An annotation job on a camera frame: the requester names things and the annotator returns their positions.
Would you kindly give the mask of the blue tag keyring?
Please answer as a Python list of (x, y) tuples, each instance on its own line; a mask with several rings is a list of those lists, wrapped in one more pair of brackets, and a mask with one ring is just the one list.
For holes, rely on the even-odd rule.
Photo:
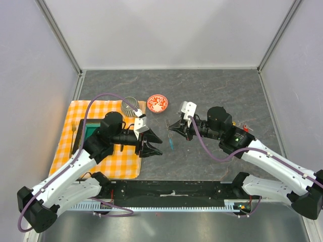
[(171, 130), (169, 129), (170, 126), (170, 122), (168, 119), (165, 120), (166, 123), (166, 130), (168, 132), (168, 138), (169, 138), (169, 144), (170, 144), (170, 148), (172, 151), (174, 151), (174, 144), (173, 144), (173, 134), (171, 132)]

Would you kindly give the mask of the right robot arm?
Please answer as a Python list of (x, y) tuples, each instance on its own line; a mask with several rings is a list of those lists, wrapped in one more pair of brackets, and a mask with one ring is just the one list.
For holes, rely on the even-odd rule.
[(207, 119), (201, 120), (195, 113), (196, 104), (183, 102), (181, 118), (169, 126), (186, 140), (197, 136), (201, 141), (209, 138), (219, 141), (219, 147), (228, 154), (217, 162), (227, 162), (237, 157), (260, 167), (276, 180), (255, 177), (240, 172), (231, 185), (232, 195), (246, 195), (274, 199), (290, 205), (295, 212), (316, 220), (322, 211), (322, 170), (317, 172), (293, 163), (264, 145), (247, 130), (233, 124), (232, 116), (223, 107), (215, 106), (207, 111)]

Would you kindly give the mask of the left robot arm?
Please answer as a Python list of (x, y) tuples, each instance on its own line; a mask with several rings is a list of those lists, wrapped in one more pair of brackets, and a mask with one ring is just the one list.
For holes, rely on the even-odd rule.
[(162, 155), (153, 146), (162, 140), (146, 125), (147, 117), (140, 114), (132, 130), (123, 128), (123, 116), (119, 112), (108, 112), (100, 126), (80, 142), (76, 153), (55, 173), (38, 185), (26, 186), (17, 192), (19, 222), (26, 219), (30, 228), (44, 232), (57, 218), (75, 204), (96, 196), (106, 198), (111, 192), (109, 179), (102, 172), (92, 174), (84, 184), (73, 185), (81, 175), (113, 155), (116, 145), (133, 146), (140, 157)]

